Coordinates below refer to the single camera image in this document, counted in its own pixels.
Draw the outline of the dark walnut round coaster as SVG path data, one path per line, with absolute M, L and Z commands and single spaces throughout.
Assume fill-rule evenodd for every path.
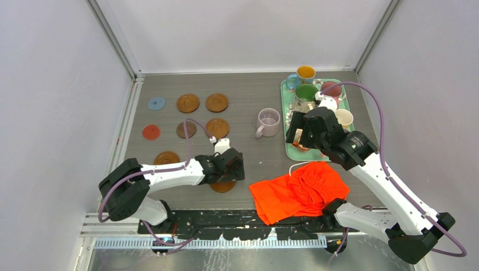
M 194 122 L 186 121 L 178 124 L 176 128 L 176 134 L 178 137 L 185 139 L 186 137 L 191 138 L 197 132 L 197 126 Z

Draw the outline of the red round coaster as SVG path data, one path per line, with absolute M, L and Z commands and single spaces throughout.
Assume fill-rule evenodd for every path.
M 160 135 L 161 131 L 159 127 L 154 124 L 147 125 L 142 130 L 142 136 L 149 141 L 156 140 Z

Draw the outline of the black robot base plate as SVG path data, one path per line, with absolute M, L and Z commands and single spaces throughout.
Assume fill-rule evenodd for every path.
M 191 237 L 200 240 L 231 241 L 264 240 L 275 233 L 277 239 L 310 240 L 319 234 L 343 236 L 343 227 L 326 222 L 324 216 L 289 217 L 275 224 L 266 225 L 252 209 L 243 210 L 174 210 L 172 217 L 151 229 L 156 235 L 172 234 L 181 239 Z

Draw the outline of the lilac ceramic mug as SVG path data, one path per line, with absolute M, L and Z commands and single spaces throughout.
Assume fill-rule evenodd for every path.
M 280 130 L 281 115 L 273 108 L 264 108 L 258 113 L 255 137 L 273 137 Z

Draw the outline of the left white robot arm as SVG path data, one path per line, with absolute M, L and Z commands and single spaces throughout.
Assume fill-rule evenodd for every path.
M 136 158 L 123 161 L 98 185 L 102 196 L 100 222 L 129 217 L 146 221 L 160 233 L 173 228 L 173 217 L 162 200 L 149 197 L 153 192 L 176 186 L 199 186 L 243 181 L 243 154 L 229 148 L 214 155 L 198 155 L 189 161 L 165 165 L 140 164 Z

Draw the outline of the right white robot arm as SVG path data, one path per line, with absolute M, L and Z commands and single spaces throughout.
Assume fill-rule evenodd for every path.
M 389 168 L 381 164 L 377 146 L 362 132 L 347 131 L 334 112 L 318 107 L 306 113 L 295 111 L 286 131 L 286 143 L 315 148 L 329 160 L 361 180 L 390 211 L 381 215 L 335 198 L 323 210 L 323 224 L 330 231 L 353 228 L 387 243 L 409 264 L 431 252 L 455 219 L 438 213 L 420 200 Z

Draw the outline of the small tan cup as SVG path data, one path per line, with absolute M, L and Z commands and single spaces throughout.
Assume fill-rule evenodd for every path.
M 295 148 L 297 148 L 300 152 L 307 152 L 307 151 L 310 150 L 310 148 L 304 147 L 303 145 L 300 144 L 300 139 L 301 139 L 301 136 L 302 136 L 302 132 L 303 132 L 302 129 L 297 129 L 296 130 L 292 145 Z

